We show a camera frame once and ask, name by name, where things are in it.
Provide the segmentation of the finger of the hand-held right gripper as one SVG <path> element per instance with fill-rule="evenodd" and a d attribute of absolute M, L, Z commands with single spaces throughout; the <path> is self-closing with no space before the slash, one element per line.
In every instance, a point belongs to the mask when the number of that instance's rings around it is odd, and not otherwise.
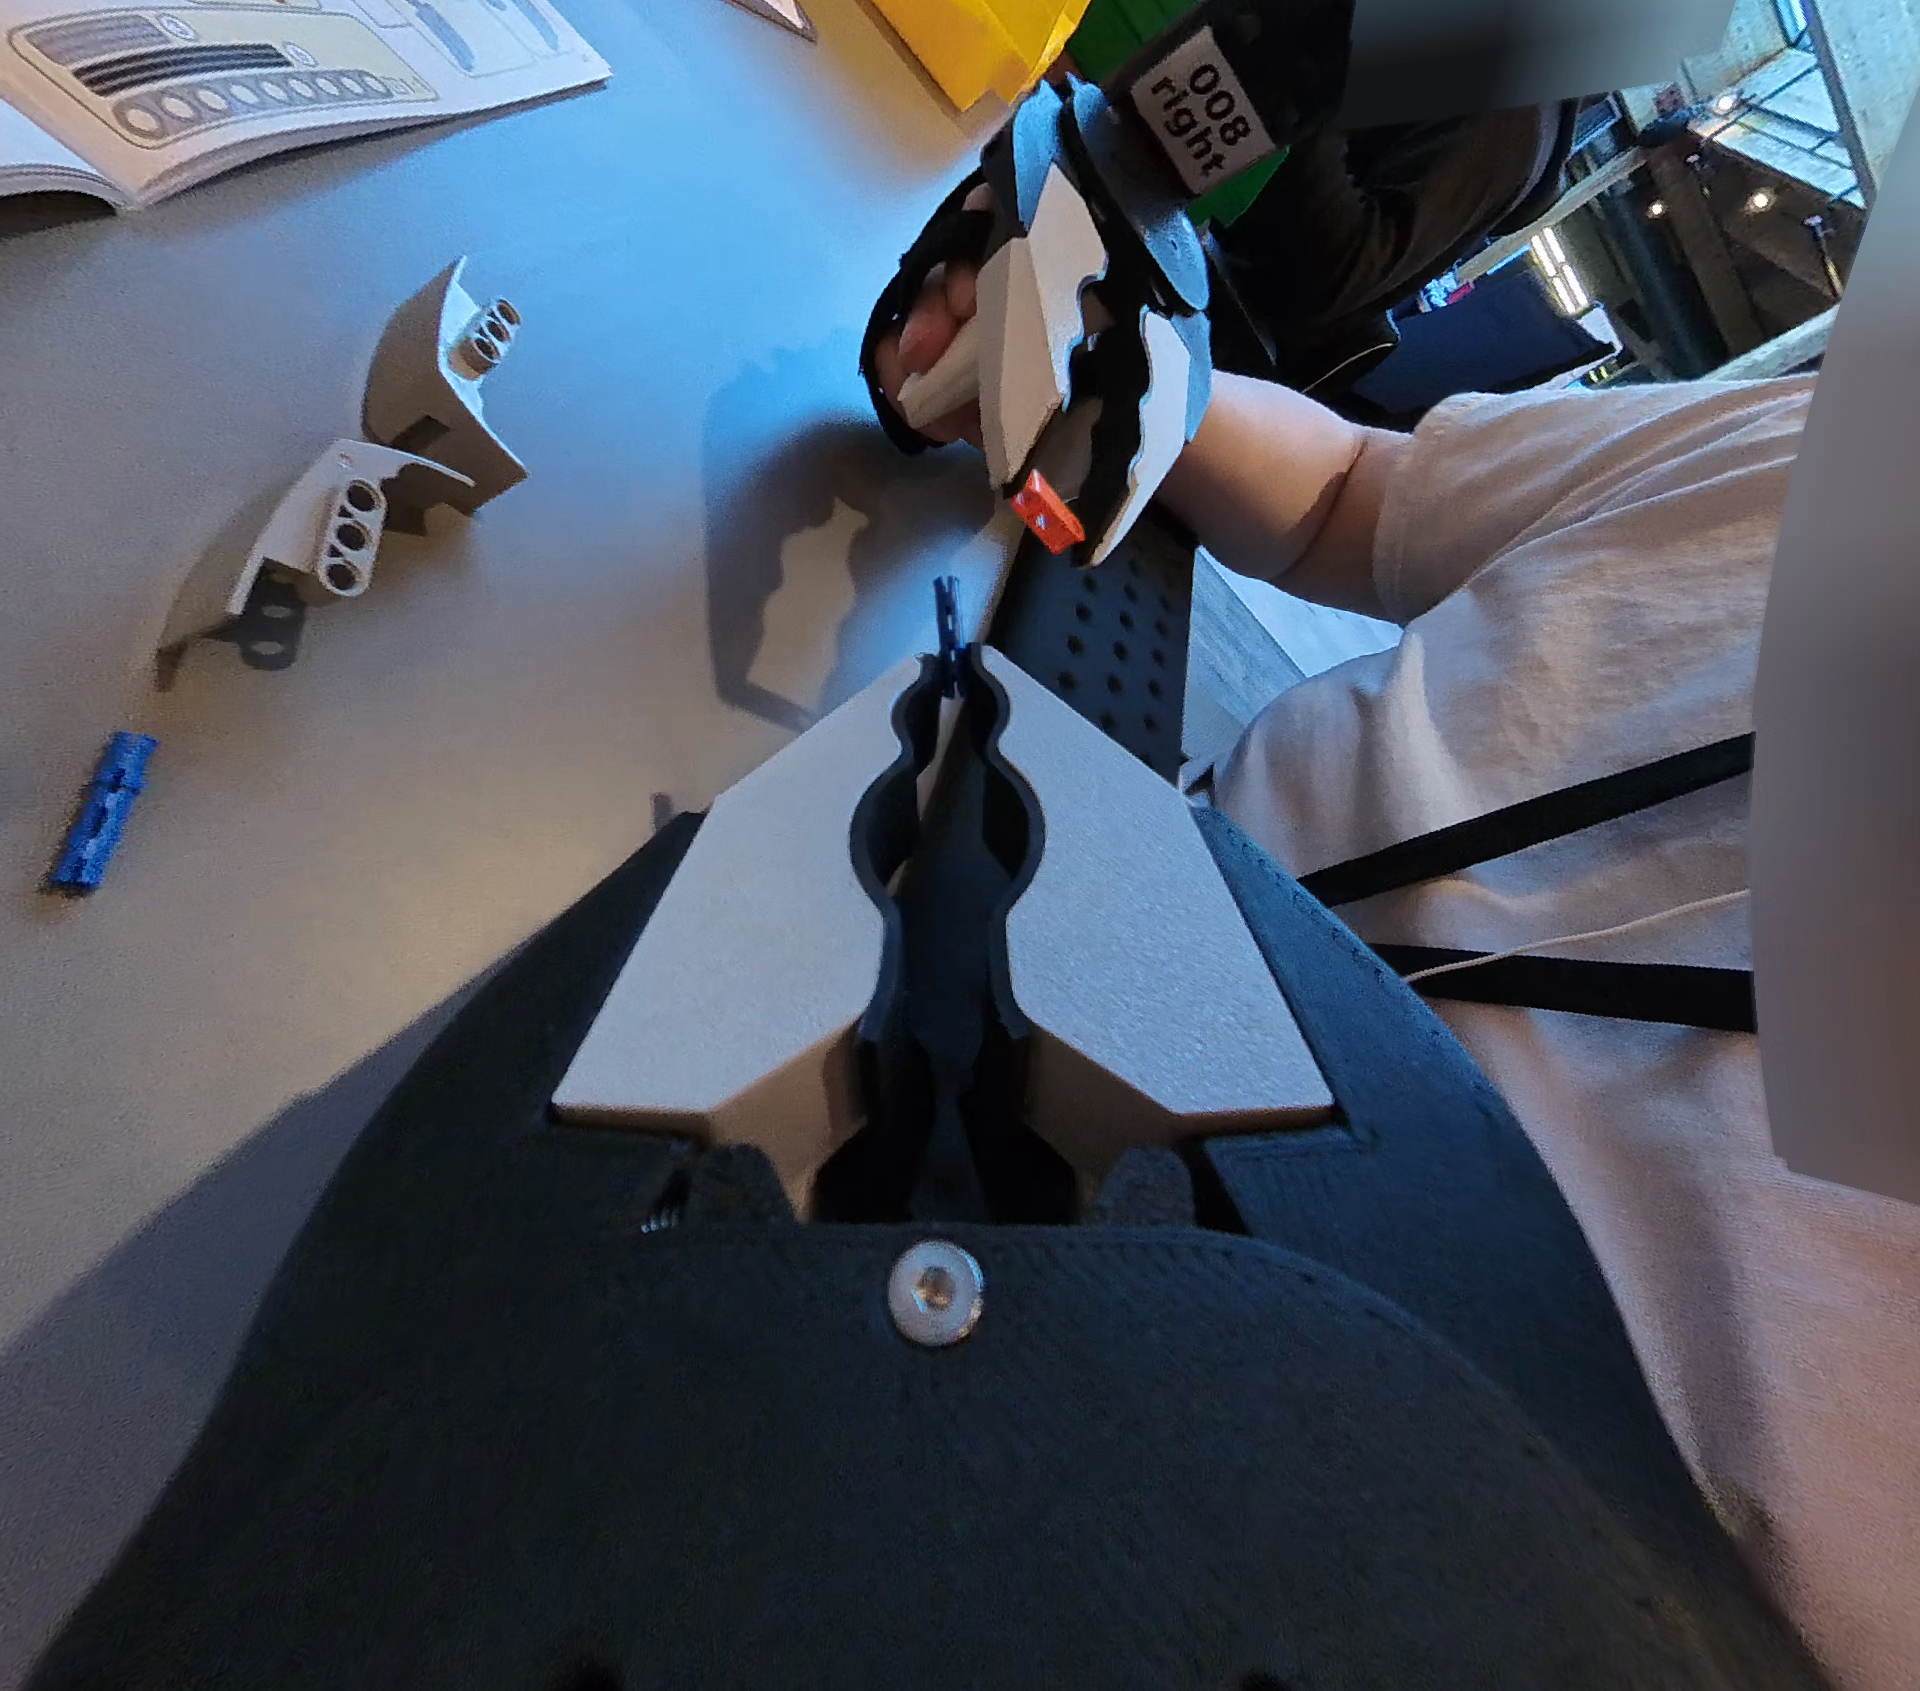
<path fill-rule="evenodd" d="M 1092 414 L 1078 560 L 1103 565 L 1200 435 L 1214 402 L 1214 315 L 1128 312 L 1091 341 L 1085 378 Z"/>
<path fill-rule="evenodd" d="M 1085 293 L 1106 264 L 1085 191 L 1048 167 L 1029 227 L 976 269 L 976 408 L 996 489 L 1023 477 L 1048 420 L 1069 402 Z"/>

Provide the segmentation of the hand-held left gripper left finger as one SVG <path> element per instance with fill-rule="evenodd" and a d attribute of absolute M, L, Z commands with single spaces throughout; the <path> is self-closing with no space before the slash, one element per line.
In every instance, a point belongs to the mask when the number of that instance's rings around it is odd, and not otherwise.
<path fill-rule="evenodd" d="M 901 997 L 890 869 L 938 718 L 943 660 L 905 656 L 715 793 L 552 1096 L 559 1121 L 755 1149 L 813 1203 Z"/>

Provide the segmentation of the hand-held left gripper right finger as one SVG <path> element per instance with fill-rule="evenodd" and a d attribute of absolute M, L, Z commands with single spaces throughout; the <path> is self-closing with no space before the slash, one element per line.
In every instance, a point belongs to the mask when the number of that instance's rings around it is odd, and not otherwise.
<path fill-rule="evenodd" d="M 1333 1118 L 1271 958 L 1178 786 L 969 649 L 996 697 L 989 774 L 1023 807 L 1007 908 L 1007 998 L 1023 1032 L 1023 1121 L 1091 1203 L 1138 1149 L 1318 1131 Z"/>

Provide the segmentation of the orange toy connector piece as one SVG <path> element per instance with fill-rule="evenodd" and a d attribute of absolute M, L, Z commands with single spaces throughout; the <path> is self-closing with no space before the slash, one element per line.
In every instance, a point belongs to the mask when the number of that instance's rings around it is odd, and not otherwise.
<path fill-rule="evenodd" d="M 1017 488 L 1013 488 L 1013 516 L 1023 520 L 1023 530 L 1048 552 L 1048 558 L 1066 558 L 1078 552 L 1091 530 L 1085 520 L 1069 516 L 1069 504 L 1048 488 L 1043 469 L 1029 469 Z"/>

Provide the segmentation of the person's right forearm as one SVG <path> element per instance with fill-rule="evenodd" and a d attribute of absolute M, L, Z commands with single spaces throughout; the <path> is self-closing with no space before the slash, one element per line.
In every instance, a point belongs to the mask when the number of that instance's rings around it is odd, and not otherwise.
<path fill-rule="evenodd" d="M 1391 621 L 1374 585 L 1374 526 L 1407 449 L 1412 435 L 1351 424 L 1295 387 L 1220 366 L 1200 435 L 1172 463 L 1161 504 L 1231 572 Z"/>

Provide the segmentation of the person's right hand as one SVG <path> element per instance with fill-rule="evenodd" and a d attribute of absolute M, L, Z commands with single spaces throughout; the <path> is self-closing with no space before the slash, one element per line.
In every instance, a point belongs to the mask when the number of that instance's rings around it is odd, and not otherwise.
<path fill-rule="evenodd" d="M 890 402 L 901 408 L 901 387 L 938 366 L 938 355 L 952 344 L 952 333 L 976 315 L 976 269 L 969 264 L 938 264 L 901 315 L 893 333 L 877 341 L 877 378 Z M 932 445 L 983 445 L 983 408 L 962 402 L 938 420 L 922 420 Z"/>

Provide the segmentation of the black perforated panel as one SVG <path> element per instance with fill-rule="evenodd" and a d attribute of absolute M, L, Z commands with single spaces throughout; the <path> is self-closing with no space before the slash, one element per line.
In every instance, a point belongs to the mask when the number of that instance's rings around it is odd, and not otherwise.
<path fill-rule="evenodd" d="M 1023 539 L 989 643 L 1178 786 L 1188 608 L 1195 539 L 1145 507 L 1103 565 Z"/>

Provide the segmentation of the grey curved toy panel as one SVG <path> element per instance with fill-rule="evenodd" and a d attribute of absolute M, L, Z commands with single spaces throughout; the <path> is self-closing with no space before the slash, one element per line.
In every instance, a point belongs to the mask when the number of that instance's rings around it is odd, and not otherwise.
<path fill-rule="evenodd" d="M 246 504 L 191 560 L 159 634 L 159 688 L 209 640 L 235 643 L 256 674 L 294 664 L 307 614 L 370 589 L 389 520 L 463 489 L 474 477 L 442 463 L 333 441 L 288 489 Z"/>
<path fill-rule="evenodd" d="M 463 516 L 513 489 L 524 463 L 494 435 L 481 387 L 509 355 L 522 312 L 463 287 L 466 258 L 415 287 L 370 362 L 362 435 L 466 477 Z"/>

